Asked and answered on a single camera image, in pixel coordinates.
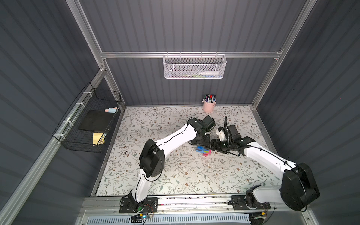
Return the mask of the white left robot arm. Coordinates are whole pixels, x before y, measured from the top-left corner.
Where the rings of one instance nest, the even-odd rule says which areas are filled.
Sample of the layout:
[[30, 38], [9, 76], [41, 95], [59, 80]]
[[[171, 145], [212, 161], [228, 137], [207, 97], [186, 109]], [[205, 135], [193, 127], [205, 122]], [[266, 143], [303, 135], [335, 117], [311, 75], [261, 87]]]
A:
[[130, 192], [130, 199], [135, 203], [143, 202], [150, 189], [150, 185], [157, 181], [164, 168], [166, 158], [184, 143], [190, 142], [196, 138], [208, 138], [207, 133], [214, 128], [213, 125], [207, 125], [200, 120], [195, 120], [185, 124], [173, 134], [154, 141], [149, 139], [139, 157], [139, 175], [135, 187]]

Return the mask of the pink lego brick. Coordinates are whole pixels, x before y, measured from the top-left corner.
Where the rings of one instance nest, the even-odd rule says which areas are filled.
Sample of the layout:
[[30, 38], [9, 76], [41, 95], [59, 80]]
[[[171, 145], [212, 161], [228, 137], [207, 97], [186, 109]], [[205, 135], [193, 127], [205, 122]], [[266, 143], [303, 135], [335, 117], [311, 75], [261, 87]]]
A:
[[212, 153], [212, 150], [208, 150], [208, 151], [205, 151], [204, 153], [203, 153], [203, 156], [209, 156], [209, 155], [211, 155], [211, 153]]

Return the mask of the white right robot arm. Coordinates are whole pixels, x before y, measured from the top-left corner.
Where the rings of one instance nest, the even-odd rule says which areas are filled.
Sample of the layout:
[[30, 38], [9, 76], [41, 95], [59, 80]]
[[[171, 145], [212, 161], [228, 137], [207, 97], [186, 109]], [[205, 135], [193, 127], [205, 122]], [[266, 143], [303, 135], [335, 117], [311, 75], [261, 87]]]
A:
[[246, 191], [246, 206], [251, 210], [263, 203], [280, 203], [299, 212], [307, 209], [310, 203], [320, 197], [315, 177], [307, 164], [288, 161], [265, 149], [252, 138], [245, 137], [236, 143], [212, 139], [210, 149], [224, 154], [238, 152], [238, 156], [255, 160], [279, 178], [280, 185], [259, 184]]

